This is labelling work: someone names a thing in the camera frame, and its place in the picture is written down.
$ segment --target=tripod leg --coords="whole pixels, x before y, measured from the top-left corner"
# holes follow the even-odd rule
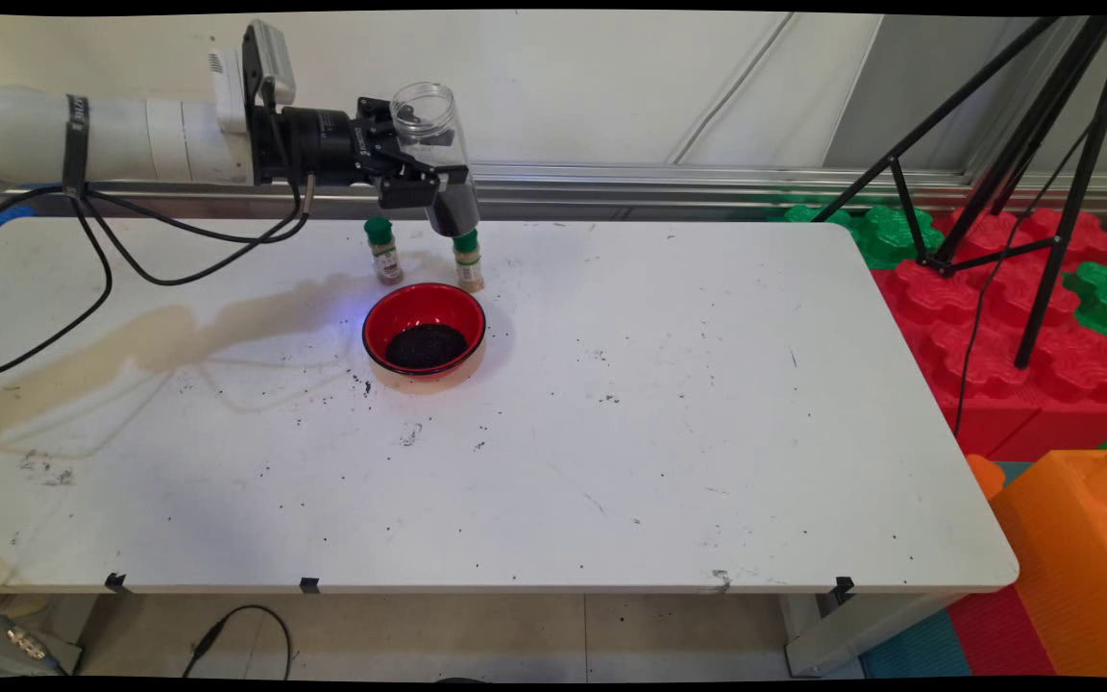
[[[1058,62],[1058,66],[1049,75],[1045,87],[1041,89],[1036,101],[1032,102],[1032,106],[1023,115],[1018,126],[1015,127],[1015,132],[1006,141],[1006,145],[1002,146],[1002,153],[997,155],[994,165],[985,172],[984,176],[981,177],[980,184],[972,189],[972,196],[968,198],[968,203],[963,207],[961,215],[959,215],[956,223],[954,223],[954,227],[934,255],[937,261],[941,264],[949,264],[951,261],[954,251],[959,247],[959,242],[963,241],[963,237],[972,227],[972,223],[975,223],[976,216],[980,216],[980,210],[994,196],[1002,179],[1014,169],[1020,154],[1027,146],[1034,127],[1045,122],[1046,115],[1051,113],[1053,106],[1059,101],[1059,97],[1068,99],[1070,96],[1070,91],[1067,90],[1067,86],[1068,89],[1074,89],[1074,84],[1079,82],[1077,76],[1082,75],[1088,69],[1090,58],[1095,55],[1096,48],[1103,42],[1106,33],[1107,17],[1088,18],[1088,21],[1084,23],[1084,27],[1079,30],[1079,34],[1075,35],[1070,48],[1067,49],[1067,53],[1063,55],[1062,62]]]
[[[1048,310],[1049,298],[1053,295],[1054,286],[1057,285],[1062,262],[1067,258],[1067,247],[1070,245],[1070,236],[1075,230],[1075,220],[1079,218],[1079,210],[1084,206],[1084,194],[1088,192],[1090,175],[1096,168],[1099,148],[1104,144],[1106,133],[1107,76],[1104,79],[1104,90],[1099,93],[1099,101],[1096,104],[1096,115],[1093,118],[1088,141],[1084,143],[1084,152],[1079,155],[1079,165],[1075,169],[1070,193],[1067,194],[1067,203],[1062,208],[1062,223],[1058,224],[1058,233],[1055,236],[1058,241],[1049,250],[1049,261],[1045,264],[1045,272],[1041,275],[1041,286],[1037,289],[1036,299],[1032,303],[1027,327],[1023,329],[1023,341],[1020,341],[1018,353],[1015,355],[1015,368],[1027,368],[1032,360],[1032,349],[1036,347],[1036,337],[1041,333],[1041,324],[1045,323],[1045,311]]]
[[[1015,193],[1015,188],[1018,187],[1018,180],[1023,178],[1025,172],[1027,172],[1028,166],[1032,166],[1032,158],[1036,157],[1036,153],[1041,149],[1041,144],[1045,143],[1045,137],[1049,135],[1049,131],[1053,127],[1053,123],[1057,121],[1058,115],[1062,114],[1062,110],[1067,106],[1067,102],[1070,101],[1070,95],[1074,93],[1075,87],[1079,84],[1079,80],[1084,76],[1084,73],[1088,71],[1088,65],[1093,62],[1099,48],[1104,44],[1104,35],[1095,40],[1093,45],[1090,45],[1090,54],[1086,58],[1086,61],[1076,70],[1072,75],[1070,82],[1064,84],[1062,92],[1059,93],[1057,101],[1053,105],[1049,105],[1048,113],[1045,113],[1045,117],[1041,118],[1037,123],[1036,130],[1033,131],[1032,136],[1028,137],[1027,146],[1024,146],[1023,154],[1020,155],[1020,162],[1015,165],[1015,172],[1008,175],[1002,183],[1002,189],[997,193],[994,198],[993,206],[990,207],[990,215],[1000,215],[1004,208],[1006,208],[1006,203],[1010,202],[1011,194]]]
[[[830,205],[823,207],[823,209],[818,211],[818,215],[814,216],[814,221],[825,223],[828,216],[840,210],[840,207],[844,205],[848,205],[848,200],[851,200],[857,193],[860,193],[866,185],[869,185],[870,180],[878,177],[880,172],[887,169],[887,161],[889,157],[894,156],[898,158],[900,155],[903,155],[904,152],[908,152],[908,149],[911,148],[911,145],[917,144],[917,142],[920,141],[920,137],[925,136],[927,132],[934,130],[937,123],[940,123],[942,118],[956,109],[959,104],[963,104],[963,101],[965,101],[968,96],[971,96],[973,91],[977,91],[982,84],[989,82],[989,78],[995,75],[997,70],[1002,70],[1003,66],[1006,66],[1006,62],[1011,62],[1011,59],[1018,55],[1020,51],[1027,48],[1028,43],[1032,43],[1042,33],[1045,33],[1046,28],[1053,25],[1053,22],[1057,21],[1057,19],[1058,18],[1036,19],[1036,22],[1033,22],[1032,25],[1026,28],[1026,30],[1023,30],[1023,33],[1018,34],[1017,39],[1012,40],[1010,45],[1004,48],[996,56],[994,56],[992,61],[989,61],[987,65],[980,68],[980,73],[972,75],[972,79],[968,80],[963,86],[959,87],[956,92],[952,93],[952,95],[948,97],[948,100],[942,102],[942,104],[938,106],[933,113],[929,114],[928,118],[923,120],[917,127],[913,127],[913,132],[909,132],[908,135],[904,135],[903,140],[900,140],[898,144],[892,146],[891,152],[883,154],[882,157],[878,159],[878,163],[875,163],[875,165],[870,166],[867,172],[861,174],[861,177],[858,177],[856,183],[849,185],[848,189],[845,189],[844,193],[840,193],[840,196],[836,197],[835,202],[831,202]]]

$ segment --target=spice bottle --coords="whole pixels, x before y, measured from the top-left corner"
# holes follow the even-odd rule
[[[374,255],[374,273],[379,276],[379,280],[386,285],[404,280],[391,223],[382,216],[373,216],[365,221],[365,237],[370,242],[370,252]]]
[[[452,240],[455,246],[455,277],[461,288],[475,293],[485,288],[485,277],[480,276],[480,249],[476,241],[476,229]]]

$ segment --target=white wall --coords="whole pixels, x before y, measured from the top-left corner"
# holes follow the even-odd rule
[[[448,84],[478,162],[663,164],[782,12],[448,10],[0,17],[0,84],[210,100],[206,47],[284,31],[298,104]],[[878,14],[798,13],[684,164],[819,166]]]

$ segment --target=black cable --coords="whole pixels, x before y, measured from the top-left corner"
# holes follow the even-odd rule
[[[247,609],[263,610],[265,613],[268,613],[273,619],[276,619],[276,622],[277,624],[280,626],[281,630],[284,630],[286,655],[284,655],[284,678],[282,678],[282,680],[289,679],[289,668],[293,665],[293,637],[289,636],[289,627],[284,624],[284,619],[276,614],[276,610],[272,610],[267,606],[258,606],[258,605],[237,606],[237,608],[229,610],[228,614],[225,614],[225,617],[220,618],[219,621],[216,621],[216,624],[211,626],[211,630],[208,630],[207,634],[204,634],[203,639],[199,640],[199,643],[197,643],[196,647],[194,647],[194,653],[193,655],[190,655],[190,662],[188,662],[188,664],[186,665],[186,670],[182,671],[182,678],[189,678],[190,669],[194,668],[194,664],[197,664],[199,659],[203,658],[204,653],[208,652],[208,649],[211,649],[211,644],[214,644],[216,639],[220,637],[220,630],[224,630],[225,623],[229,621],[229,618],[231,618],[234,613],[238,612],[238,610],[247,610]]]
[[[96,219],[96,224],[100,225],[101,230],[103,230],[105,235],[110,237],[110,242],[113,244],[114,248],[118,249],[118,252],[122,254],[122,257],[127,260],[127,264],[131,265],[131,268],[133,268],[133,270],[139,273],[139,276],[144,277],[145,280],[148,280],[151,281],[151,283],[155,283],[157,286],[182,286],[185,283],[190,283],[190,281],[194,280],[200,280],[203,279],[203,277],[206,277],[210,273],[218,272],[223,270],[225,267],[229,266],[229,264],[232,264],[235,259],[241,258],[241,256],[245,255],[246,252],[250,252],[250,250],[258,248],[269,237],[273,236],[276,231],[280,230],[280,228],[282,228],[282,225],[289,223],[289,220],[293,218],[293,215],[291,214],[289,216],[286,216],[283,223],[273,225],[273,227],[271,227],[267,233],[265,233],[263,236],[256,237],[256,239],[251,240],[249,245],[245,246],[245,248],[242,248],[241,250],[237,250],[237,252],[229,255],[225,259],[220,259],[219,262],[211,265],[210,267],[206,268],[206,270],[197,271],[189,276],[184,276],[182,277],[182,279],[157,279],[155,276],[149,275],[148,270],[145,270],[145,268],[142,267],[139,262],[136,261],[135,256],[133,256],[131,251],[127,250],[126,246],[124,246],[122,241],[118,240],[118,237],[114,235],[113,229],[110,228],[110,225],[105,224],[105,219],[101,218],[101,214],[100,211],[96,210],[96,207],[89,205],[89,209],[92,211],[93,218]],[[296,231],[302,230],[302,226],[307,224],[307,219],[309,218],[310,215],[302,215],[302,218],[300,218],[298,220],[298,224],[294,225],[294,227],[289,231],[290,236]]]
[[[1036,205],[1039,205],[1041,198],[1045,197],[1045,193],[1049,192],[1051,185],[1053,185],[1054,179],[1057,179],[1058,175],[1062,174],[1062,169],[1067,167],[1067,162],[1070,162],[1070,157],[1075,155],[1075,151],[1079,148],[1079,145],[1083,144],[1085,140],[1088,140],[1088,134],[1090,133],[1090,130],[1093,130],[1094,124],[1095,122],[1089,123],[1088,126],[1082,131],[1079,137],[1077,137],[1075,143],[1070,145],[1070,149],[1064,157],[1062,157],[1062,163],[1058,163],[1057,169],[1054,169],[1053,175],[1051,175],[1049,179],[1045,182],[1045,185],[1041,187],[1041,192],[1036,194],[1036,197],[1028,203],[1028,206],[1022,214],[1020,214],[1018,218],[1015,219],[1015,224],[1011,225],[1010,236],[1006,236],[1006,245],[1003,246],[1002,252],[997,255],[997,259],[994,262],[994,270],[989,272],[989,279],[986,279],[985,283],[981,286],[980,295],[976,295],[976,317],[972,321],[972,337],[968,340],[968,349],[963,352],[963,371],[959,376],[959,403],[956,411],[954,412],[954,437],[956,438],[959,437],[959,424],[963,422],[963,394],[965,393],[968,386],[968,361],[972,359],[972,347],[975,345],[976,332],[980,331],[980,308],[983,307],[985,302],[985,290],[989,290],[989,285],[993,283],[994,277],[997,276],[997,270],[1001,270],[1002,261],[1006,259],[1006,252],[1010,251],[1012,242],[1015,241],[1015,231],[1018,231],[1018,225],[1023,223],[1023,219],[1032,216],[1032,211],[1036,210]]]
[[[6,198],[6,200],[0,202],[0,215],[17,206],[20,202],[31,200],[33,197],[43,196],[43,194],[61,193],[62,185],[46,185],[44,187],[34,187],[27,193],[13,194],[13,196]]]
[[[53,343],[54,341],[58,341],[62,337],[65,337],[66,332],[70,332],[70,330],[73,330],[76,327],[79,327],[80,323],[89,319],[89,316],[91,316],[92,312],[97,311],[97,309],[102,306],[102,303],[105,303],[105,299],[110,297],[111,290],[113,290],[113,272],[110,270],[110,259],[105,257],[105,250],[101,249],[101,244],[97,242],[96,237],[92,235],[92,228],[89,228],[87,219],[84,219],[84,214],[83,211],[80,210],[79,203],[75,203],[75,200],[71,200],[71,208],[75,209],[75,216],[77,216],[77,218],[80,219],[81,227],[84,228],[84,236],[89,237],[89,242],[92,244],[92,249],[96,250],[97,259],[101,259],[101,268],[102,270],[105,270],[105,290],[102,290],[101,297],[96,299],[96,302],[92,303],[91,308],[84,310],[83,314],[75,318],[73,321],[70,321],[70,323],[66,324],[66,327],[62,328],[61,330],[58,330],[58,332],[54,333],[53,337],[50,337],[48,340],[40,342],[35,347],[32,347],[32,350],[27,351],[25,354],[19,355],[19,358],[14,359],[13,361],[9,361],[8,363],[1,364],[0,372],[9,371],[9,369],[18,366],[19,363],[25,362],[28,359],[33,358],[33,355],[35,355],[37,353],[40,353],[40,351],[44,350],[45,347],[49,347],[50,343]]]
[[[293,175],[293,172],[290,171],[289,153],[288,149],[284,148],[284,142],[281,140],[280,123],[278,123],[276,120],[276,113],[268,114],[268,123],[271,124],[272,138],[276,141],[277,152],[280,153],[280,162],[282,163],[282,165],[284,165],[284,171],[289,172],[289,187],[293,189],[293,211],[291,211],[289,216],[286,216],[284,220],[281,220],[281,223],[278,224],[282,227],[282,225],[290,223],[290,220],[293,220],[296,214],[298,214],[298,209],[302,208],[302,194],[298,192],[298,184],[296,184],[298,176]],[[258,237],[229,236],[229,234],[216,233],[214,230],[196,227],[196,225],[180,223],[179,220],[173,219],[167,215],[162,215],[158,214],[158,211],[141,207],[139,205],[135,205],[134,202],[120,200],[118,197],[113,197],[110,196],[110,194],[105,193],[99,193],[96,192],[96,189],[89,188],[87,196],[96,198],[96,200],[110,202],[111,205],[117,205],[123,209],[135,211],[137,215],[145,215],[151,219],[157,219],[159,223],[166,223],[170,225],[173,228],[179,228],[182,230],[196,234],[196,236],[211,237],[215,240],[224,240],[227,242],[256,242],[259,240]],[[281,233],[280,236],[268,237],[266,240],[259,241],[259,244],[271,245],[272,242],[289,240],[290,237],[293,237],[294,234],[298,233],[299,230],[302,230],[302,227],[300,227],[300,225],[296,225],[296,227],[293,227],[289,231]]]
[[[302,194],[298,193],[298,186],[297,185],[291,185],[291,187],[293,187],[294,210],[293,210],[293,214],[290,214],[289,216],[286,216],[284,220],[282,220],[282,223],[280,223],[280,225],[284,225],[287,223],[291,223],[291,220],[293,220],[293,218],[296,216],[296,210],[298,208],[300,208],[300,206],[302,205]],[[187,223],[180,223],[179,220],[173,219],[169,216],[158,214],[158,211],[151,210],[151,209],[148,209],[146,207],[141,207],[139,205],[135,205],[134,202],[123,200],[120,197],[113,197],[113,196],[111,196],[111,194],[105,194],[105,193],[96,192],[96,189],[89,188],[87,196],[92,197],[92,198],[95,198],[95,200],[110,202],[111,205],[117,205],[117,206],[122,207],[123,209],[128,209],[128,210],[135,211],[137,215],[147,216],[149,219],[155,219],[155,220],[158,220],[159,223],[168,224],[173,228],[179,228],[182,230],[196,234],[196,236],[211,237],[211,239],[224,240],[224,241],[227,241],[227,242],[255,242],[256,240],[259,240],[258,237],[229,236],[229,234],[216,233],[214,230],[208,230],[208,229],[196,227],[196,225],[190,225],[190,224],[187,224]],[[296,231],[298,231],[298,229],[291,229],[289,231],[281,233],[280,236],[269,237],[267,240],[262,241],[262,245],[270,245],[272,242],[280,242],[281,240],[289,240],[290,237],[293,237],[293,234]]]
[[[263,236],[235,237],[235,236],[225,236],[225,234],[214,233],[210,230],[204,230],[201,228],[194,227],[193,225],[179,223],[176,219],[172,219],[169,216],[159,215],[156,211],[151,211],[149,209],[145,209],[139,206],[133,205],[133,203],[131,202],[118,200],[118,198],[112,197],[110,196],[110,194],[93,192],[93,189],[89,188],[87,186],[84,186],[83,204],[87,206],[90,211],[92,211],[93,218],[96,218],[97,225],[100,225],[101,229],[105,233],[105,235],[110,237],[110,241],[114,245],[114,248],[118,249],[123,258],[127,260],[127,264],[130,264],[132,268],[134,268],[137,272],[139,272],[139,276],[144,277],[145,280],[149,280],[151,283],[155,283],[158,286],[182,286],[185,283],[190,283],[190,281],[194,280],[200,280],[203,279],[203,277],[206,277],[210,273],[221,270],[221,268],[224,267],[229,266],[229,264],[234,262],[235,259],[241,258],[242,255],[249,252],[250,250],[254,250],[255,248],[258,248],[258,246],[260,245],[263,245],[266,242],[279,242],[280,240],[286,240],[289,237],[293,237],[296,233],[302,230],[304,223],[307,223],[307,220],[309,219],[309,214],[302,214],[302,218],[298,220],[298,223],[294,225],[293,228],[289,229],[289,231],[280,234],[280,236],[276,236],[276,233],[280,231],[281,228],[284,228],[286,224],[291,223],[294,216],[298,215],[298,211],[302,209],[302,194],[298,189],[298,184],[296,184],[296,176],[293,175],[293,172],[289,169],[290,167],[289,156],[284,149],[284,146],[282,146],[280,140],[280,126],[278,126],[277,124],[276,114],[272,113],[271,117],[269,117],[268,120],[269,122],[271,122],[272,136],[276,137],[277,149],[278,152],[280,152],[280,161],[284,164],[286,171],[289,172],[289,185],[291,188],[293,188],[293,210],[290,210],[289,215],[284,216],[284,219],[281,219],[280,223],[273,225],[273,227],[268,229],[268,231],[266,231]],[[14,194],[14,196],[8,198],[8,200],[0,203],[0,214],[2,214],[4,210],[10,209],[13,206],[17,206],[21,202],[31,200],[34,197],[44,196],[44,194],[53,194],[61,192],[62,192],[62,186],[50,185],[30,189],[30,192],[27,193]],[[198,271],[196,273],[182,277],[182,279],[176,279],[176,280],[157,279],[156,277],[151,276],[148,272],[146,272],[144,268],[141,267],[139,262],[135,261],[135,256],[132,256],[131,252],[128,252],[126,246],[124,246],[118,240],[118,237],[114,235],[113,230],[110,229],[110,225],[105,224],[105,219],[101,218],[101,214],[100,211],[97,211],[96,207],[93,207],[92,204],[87,202],[86,197],[89,196],[95,197],[97,198],[97,200],[111,202],[114,203],[114,205],[123,206],[124,208],[139,211],[139,214],[142,215],[149,216],[149,218],[162,220],[162,223],[167,223],[176,228],[182,228],[190,233],[199,234],[199,236],[215,237],[215,239],[227,240],[230,242],[246,242],[246,246],[241,250],[237,250],[237,252],[229,255],[228,258],[221,259],[221,261],[216,262],[211,267],[206,268],[206,270]],[[84,218],[83,211],[80,210],[79,203],[75,200],[71,200],[71,208],[75,210],[75,216],[77,216],[81,227],[84,228],[84,235],[89,237],[89,241],[92,242],[92,248],[96,250],[97,258],[101,259],[101,266],[105,270],[105,292],[102,292],[101,297],[97,298],[96,302],[94,302],[91,308],[85,310],[83,314],[77,317],[74,321],[71,321],[71,323],[66,324],[66,327],[59,330],[58,333],[53,334],[53,337],[50,337],[48,340],[40,342],[39,345],[25,352],[25,354],[19,355],[18,359],[14,359],[13,361],[4,363],[2,366],[0,366],[0,373],[18,366],[19,363],[25,362],[28,359],[32,359],[33,355],[40,353],[40,351],[43,351],[45,347],[50,345],[50,343],[58,341],[59,339],[64,337],[64,334],[79,327],[84,320],[86,320],[89,317],[92,316],[92,312],[95,312],[102,306],[102,303],[105,302],[106,298],[110,297],[110,292],[113,288],[113,272],[111,271],[110,268],[110,261],[105,257],[105,251],[101,249],[101,245],[100,242],[97,242],[96,237],[93,236],[92,228],[89,227],[87,219]]]

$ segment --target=tile floor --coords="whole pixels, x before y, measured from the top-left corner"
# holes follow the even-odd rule
[[[293,680],[682,682],[782,680],[772,596],[104,596],[79,674],[179,675],[204,631],[244,603],[280,613]],[[278,679],[284,636],[242,610],[193,678]],[[856,661],[827,678],[862,678]]]

